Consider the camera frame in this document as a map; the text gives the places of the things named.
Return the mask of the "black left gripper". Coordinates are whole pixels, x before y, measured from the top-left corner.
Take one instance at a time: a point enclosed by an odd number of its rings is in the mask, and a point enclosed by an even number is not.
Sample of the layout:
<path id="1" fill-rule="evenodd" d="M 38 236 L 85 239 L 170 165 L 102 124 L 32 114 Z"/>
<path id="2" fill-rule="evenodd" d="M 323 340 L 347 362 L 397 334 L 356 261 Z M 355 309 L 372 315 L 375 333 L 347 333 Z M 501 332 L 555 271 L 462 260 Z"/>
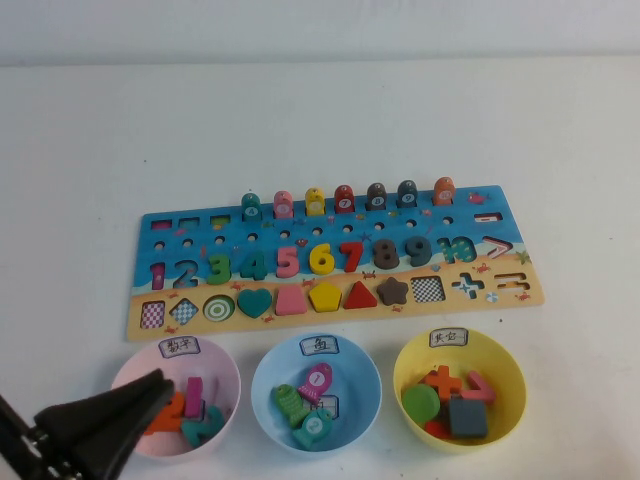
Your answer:
<path id="1" fill-rule="evenodd" d="M 173 394 L 173 382 L 156 369 L 93 397 L 47 407 L 34 417 L 36 427 L 1 398 L 1 460 L 19 479 L 115 479 Z M 71 443 L 70 453 L 53 439 Z"/>

